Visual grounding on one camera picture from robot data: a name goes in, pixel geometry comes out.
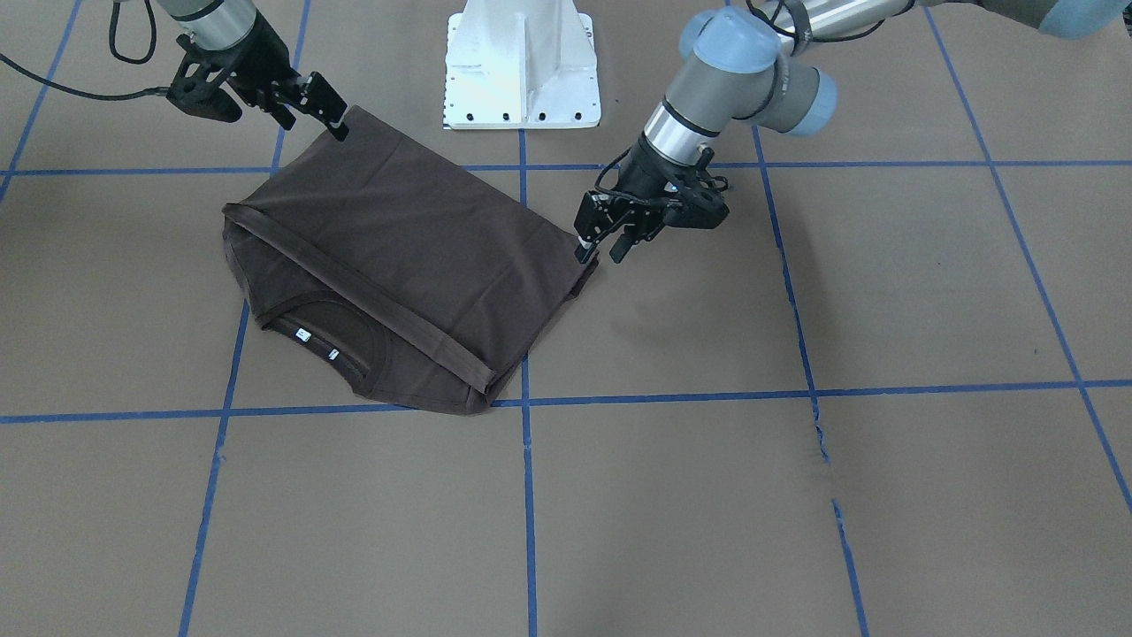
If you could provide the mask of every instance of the gray robot arm segment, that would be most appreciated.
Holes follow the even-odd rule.
[[[251,33],[256,6],[251,0],[157,0],[197,46],[223,51]]]
[[[680,35],[684,66],[621,158],[617,183],[583,196],[574,226],[585,261],[598,241],[623,229],[610,250],[620,261],[664,225],[714,227],[728,214],[726,180],[711,177],[712,144],[737,119],[791,135],[813,135],[832,117],[837,85],[795,58],[814,42],[872,33],[916,6],[966,2],[1065,38],[1115,19],[1127,0],[770,0],[749,12],[703,11]]]

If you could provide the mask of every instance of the black cable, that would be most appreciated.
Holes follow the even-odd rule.
[[[755,16],[756,18],[758,18],[758,19],[763,20],[764,23],[766,23],[766,26],[769,26],[772,29],[774,29],[774,33],[777,33],[779,35],[782,35],[782,36],[786,36],[786,37],[789,37],[790,40],[794,40],[795,45],[797,45],[798,42],[801,40],[801,35],[800,34],[795,33],[792,31],[787,31],[787,29],[780,27],[779,25],[774,24],[774,20],[778,19],[779,14],[782,11],[782,8],[784,6],[786,6],[786,2],[783,2],[782,0],[779,0],[778,6],[774,8],[774,15],[771,16],[771,17],[766,17],[766,14],[764,14],[761,10],[756,9],[755,6],[754,6],[754,3],[751,0],[747,0],[747,9],[751,10],[751,14],[753,16]],[[914,6],[916,6],[916,0],[910,0],[908,2],[908,5],[899,14],[897,14],[897,15],[899,16],[900,14],[903,14],[903,12],[908,11]],[[834,42],[851,42],[854,40],[860,40],[861,37],[865,37],[866,35],[872,35],[874,32],[876,32],[876,29],[881,28],[882,24],[884,24],[884,20],[880,20],[878,23],[876,23],[873,26],[868,27],[868,29],[863,31],[860,33],[855,33],[852,35],[843,35],[843,36],[840,36],[840,37],[814,37],[814,38],[811,40],[811,42],[817,42],[817,43],[821,43],[821,44],[832,44]]]
[[[153,58],[153,52],[157,49],[157,20],[153,17],[153,5],[151,0],[145,0],[145,10],[149,15],[149,50],[145,57],[127,58],[118,52],[118,12],[122,8],[119,0],[114,0],[114,8],[110,10],[110,54],[129,64],[144,64]]]
[[[664,201],[668,199],[668,197],[654,197],[651,199],[642,199],[641,197],[633,195],[631,192],[625,192],[621,190],[610,190],[609,188],[606,188],[601,184],[601,181],[606,178],[606,174],[609,174],[609,171],[612,170],[612,167],[617,165],[618,162],[628,156],[631,149],[632,148],[626,148],[625,152],[617,155],[614,158],[614,161],[607,163],[606,166],[601,169],[601,172],[598,173],[598,178],[593,180],[593,189],[601,192],[602,195],[610,197],[611,199],[625,199],[638,206],[645,206],[645,207],[662,206]]]
[[[45,77],[40,77],[34,72],[27,70],[26,68],[11,61],[11,58],[5,55],[3,53],[0,53],[0,62],[10,66],[11,68],[16,69],[17,72],[31,77],[32,79],[38,81],[40,84],[46,84],[48,86],[57,91],[62,91],[63,93],[69,93],[71,95],[77,95],[79,97],[86,97],[87,100],[100,100],[103,102],[121,102],[125,100],[137,100],[138,97],[146,97],[148,95],[165,95],[169,93],[169,88],[165,86],[154,86],[153,88],[144,88],[142,91],[137,91],[134,93],[126,93],[125,95],[100,95],[98,93],[87,93],[86,91],[78,91],[77,88],[71,88],[70,86],[55,84],[54,81],[51,81]]]
[[[722,174],[707,174],[706,179],[701,178],[701,183],[709,190],[715,190],[717,192],[723,192],[731,188],[731,182]]]

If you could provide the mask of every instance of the robotic arm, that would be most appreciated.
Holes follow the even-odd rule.
[[[636,143],[614,160],[582,197],[575,252],[585,262],[617,230],[610,258],[620,262],[666,225],[711,229],[728,214],[727,181],[707,173],[712,144],[736,119],[787,135],[813,135],[837,106],[837,85],[796,55],[812,43],[872,33],[885,18],[916,6],[978,5],[1041,33],[1089,35],[1121,14],[1126,0],[772,0],[749,10],[703,11],[680,35],[684,67],[664,92]],[[612,188],[601,181],[620,162]]]
[[[290,106],[321,121],[338,140],[345,138],[345,102],[318,72],[301,77],[291,68],[286,44],[251,0],[157,2],[186,31],[177,38],[185,58],[165,94],[173,105],[190,115],[235,121],[241,110],[221,88],[226,81],[243,103],[283,128],[294,126]]]

